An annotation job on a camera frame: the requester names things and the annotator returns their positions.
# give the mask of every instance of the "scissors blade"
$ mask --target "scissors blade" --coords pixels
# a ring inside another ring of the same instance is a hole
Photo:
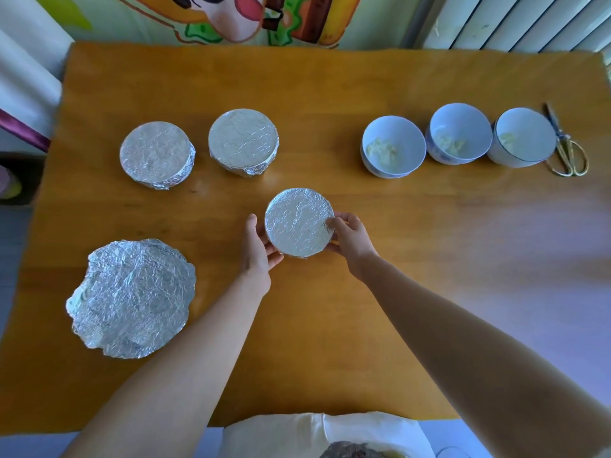
[[[556,135],[558,136],[558,138],[563,139],[565,137],[565,133],[560,128],[560,122],[558,121],[558,117],[556,117],[554,109],[552,109],[551,104],[549,104],[548,102],[545,103],[545,110],[547,118],[552,123],[552,127],[554,127],[554,130],[556,130]]]

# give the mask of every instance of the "floor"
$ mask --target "floor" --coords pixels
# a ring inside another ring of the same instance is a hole
[[[31,215],[30,209],[8,209],[0,206],[0,335],[4,331],[11,311],[19,261],[26,244]],[[440,458],[491,458],[477,437],[461,420],[421,421],[420,425],[431,442],[433,451]],[[0,456],[57,458],[75,435],[76,432],[0,437]],[[215,458],[221,437],[221,428],[208,428],[199,443],[195,457]]]

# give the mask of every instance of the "curtain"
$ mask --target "curtain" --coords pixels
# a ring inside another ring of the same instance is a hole
[[[0,128],[45,152],[72,42],[36,0],[0,0]]]

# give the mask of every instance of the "foil-covered plate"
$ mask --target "foil-covered plate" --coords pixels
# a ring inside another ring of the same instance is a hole
[[[278,130],[259,111],[234,109],[210,127],[210,156],[221,167],[241,176],[261,175],[278,153]]]
[[[169,122],[148,122],[121,144],[119,160],[133,180],[149,188],[170,189],[184,181],[195,163],[187,134]]]
[[[66,301],[72,330],[90,349],[142,358],[186,324],[195,267],[158,239],[113,241],[88,256],[85,279]]]
[[[283,254],[306,258],[331,241],[334,216],[331,204],[309,188],[287,189],[273,198],[265,211],[265,232]]]

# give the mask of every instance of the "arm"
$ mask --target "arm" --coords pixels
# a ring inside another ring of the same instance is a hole
[[[283,258],[250,215],[238,278],[115,392],[64,458],[192,456]]]
[[[384,261],[361,221],[332,219],[350,272],[378,303],[452,406],[499,457],[594,458],[611,413],[528,347]]]

